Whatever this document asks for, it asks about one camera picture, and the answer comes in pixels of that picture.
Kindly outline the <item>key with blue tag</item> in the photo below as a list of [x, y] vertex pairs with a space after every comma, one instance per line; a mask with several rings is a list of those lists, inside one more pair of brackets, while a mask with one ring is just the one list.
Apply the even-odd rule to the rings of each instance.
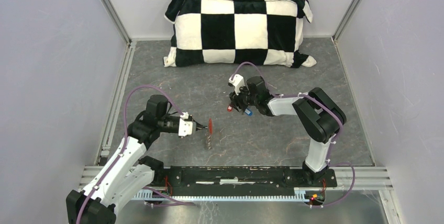
[[252, 115], [253, 115], [253, 112], [252, 112], [250, 109], [248, 109], [248, 108], [246, 108], [246, 109], [244, 110], [244, 113], [245, 113], [246, 115], [248, 115], [248, 116], [252, 116]]

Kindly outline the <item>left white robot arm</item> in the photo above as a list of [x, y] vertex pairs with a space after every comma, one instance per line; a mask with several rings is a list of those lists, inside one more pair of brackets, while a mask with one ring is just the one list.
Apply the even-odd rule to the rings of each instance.
[[80, 191], [66, 197], [69, 223], [115, 223], [118, 212], [144, 186], [164, 181], [163, 162], [146, 151], [162, 133], [180, 138], [208, 126], [188, 113], [170, 113], [172, 103], [164, 95], [152, 95], [143, 110], [127, 127], [127, 136], [100, 172]]

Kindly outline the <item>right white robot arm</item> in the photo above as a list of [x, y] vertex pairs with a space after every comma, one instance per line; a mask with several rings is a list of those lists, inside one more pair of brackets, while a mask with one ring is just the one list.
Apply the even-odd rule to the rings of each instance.
[[306, 185], [316, 186], [329, 168], [330, 146], [347, 122], [346, 114], [319, 87], [295, 96], [272, 94], [265, 80], [254, 76], [247, 81], [239, 74], [229, 78], [233, 92], [229, 94], [228, 111], [252, 115], [250, 107], [265, 116], [297, 116], [310, 137], [308, 155], [302, 165]]

